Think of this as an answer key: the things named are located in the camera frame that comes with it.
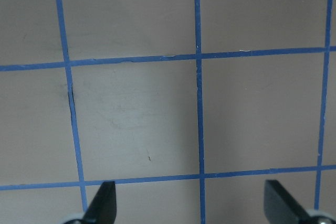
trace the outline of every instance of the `blue tape line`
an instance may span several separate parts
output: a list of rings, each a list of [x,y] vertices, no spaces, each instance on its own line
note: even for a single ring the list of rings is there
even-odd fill
[[[316,166],[307,167],[292,167],[292,168],[271,168],[263,170],[244,170],[240,172],[226,172],[226,173],[209,173],[205,174],[205,178],[227,178],[237,176],[251,176],[251,175],[267,175],[279,173],[300,173],[300,172],[313,172],[316,171]]]
[[[186,179],[199,179],[199,174],[190,175],[174,175],[174,176],[162,176],[162,177],[145,177],[145,178],[123,178],[114,179],[116,184],[133,184],[133,183],[147,183],[147,182],[162,182],[162,181],[172,181],[172,180],[186,180]],[[106,180],[93,180],[86,181],[86,186],[98,186],[101,185]]]
[[[85,190],[85,184],[84,184],[84,173],[83,173],[83,165],[82,165],[82,158],[81,158],[81,152],[80,152],[79,135],[78,135],[78,127],[77,127],[77,119],[76,119],[76,109],[75,109],[74,95],[72,92],[72,74],[71,74],[70,58],[68,55],[68,42],[67,42],[67,34],[66,34],[66,29],[65,29],[62,0],[56,0],[56,5],[57,5],[58,24],[59,24],[60,38],[61,38],[61,44],[62,44],[63,58],[65,62],[65,70],[66,70],[66,77],[67,77],[72,135],[73,135],[74,146],[75,146],[75,154],[76,154],[76,161],[77,161],[77,170],[78,170],[79,186],[80,186],[80,193],[81,193],[81,199],[82,199],[82,207],[83,207],[83,211],[86,211],[88,204],[87,204],[86,190]]]
[[[202,53],[202,40],[201,40],[201,0],[195,1],[195,41],[196,41],[196,53]]]
[[[336,51],[336,46],[331,47],[330,51]],[[272,56],[272,55],[287,55],[287,54],[309,54],[325,52],[325,48],[287,48],[287,49],[272,49],[272,50],[257,50],[257,51],[238,51],[238,52],[215,52],[209,54],[191,54],[191,55],[176,55],[176,56],[141,56],[141,57],[126,57],[126,58],[108,58],[108,59],[85,59],[85,60],[70,60],[69,64],[72,67],[102,65],[102,64],[118,64],[123,62],[156,62],[156,61],[171,61],[171,60],[195,60],[195,59],[217,59],[217,58],[235,58],[235,57],[256,57],[256,56]],[[6,65],[0,66],[0,71],[16,71],[16,70],[34,70],[48,68],[65,67],[64,62],[38,63],[26,65]]]
[[[199,171],[204,174],[202,61],[196,60]]]
[[[194,0],[195,6],[195,45],[196,45],[196,83],[197,83],[197,117],[198,117],[198,160],[199,160],[199,203],[201,224],[206,222],[205,180],[204,180],[204,138],[203,138],[203,95],[202,95],[202,33],[201,0]]]
[[[73,60],[71,66],[88,66],[101,64],[118,64],[123,62],[155,62],[155,61],[171,61],[171,60],[194,60],[196,55],[176,55],[176,56],[140,56],[126,58],[109,58],[109,59],[85,59]]]
[[[336,165],[305,166],[305,167],[290,167],[290,168],[271,168],[263,170],[244,170],[240,172],[225,172],[225,173],[208,173],[208,174],[189,174],[189,175],[172,175],[159,177],[142,177],[142,178],[123,178],[111,180],[91,180],[83,182],[85,186],[99,186],[104,181],[115,181],[116,184],[133,184],[147,182],[163,182],[174,180],[187,179],[207,179],[207,178],[226,178],[236,176],[252,176],[252,175],[267,175],[280,173],[302,173],[314,172],[320,170],[336,170]],[[57,187],[73,187],[80,186],[80,182],[59,182],[59,183],[42,183],[42,184],[27,184],[27,185],[4,185],[0,186],[0,190],[20,190],[20,189],[38,189],[38,188],[57,188]]]
[[[318,158],[317,158],[317,172],[315,185],[315,199],[314,208],[319,209],[320,205],[320,191],[321,191],[321,166],[323,161],[323,141],[324,141],[324,125],[325,125],[325,109],[327,106],[327,90],[328,90],[328,67],[329,67],[329,52],[330,52],[330,27],[332,14],[332,0],[327,0],[327,18],[325,21],[325,48],[324,63],[323,63],[323,77],[322,77],[322,94],[321,94],[321,113],[320,113],[320,131],[318,144]]]
[[[271,56],[271,55],[288,55],[288,54],[313,54],[318,52],[325,52],[325,48],[308,47],[308,48],[268,49],[268,50],[255,50],[255,51],[237,51],[237,52],[214,52],[214,53],[202,54],[202,59]]]
[[[5,190],[23,190],[23,189],[41,189],[41,188],[58,188],[79,186],[79,182],[60,182],[60,183],[44,183],[44,184],[27,184],[27,185],[8,185],[0,186],[0,191]]]
[[[6,66],[0,66],[0,71],[20,71],[20,70],[63,68],[64,66],[65,66],[64,62],[37,63],[37,64],[26,64],[26,65],[6,65]]]
[[[321,170],[335,170],[336,165],[322,165]]]

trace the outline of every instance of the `grid square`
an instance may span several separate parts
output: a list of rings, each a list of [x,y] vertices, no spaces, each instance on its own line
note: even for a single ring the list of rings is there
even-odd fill
[[[71,59],[195,53],[194,0],[63,0]]]
[[[327,0],[201,0],[202,51],[323,47]]]
[[[55,0],[0,0],[0,65],[63,61]]]
[[[1,223],[60,223],[82,212],[78,187],[0,191],[0,201]]]
[[[91,201],[98,186],[87,187]],[[151,183],[118,184],[118,223],[183,223],[200,222],[198,180],[176,180]]]
[[[321,176],[320,209],[328,214],[336,216],[335,202],[335,170],[324,170]]]
[[[78,180],[64,69],[0,75],[0,185]]]
[[[206,180],[206,223],[268,223],[264,184],[277,179],[304,207],[314,207],[315,172],[256,175]]]
[[[208,173],[314,166],[322,54],[204,60]]]
[[[72,73],[86,180],[198,173],[195,61]]]
[[[323,164],[336,164],[336,53],[330,53],[327,107],[324,127]]]

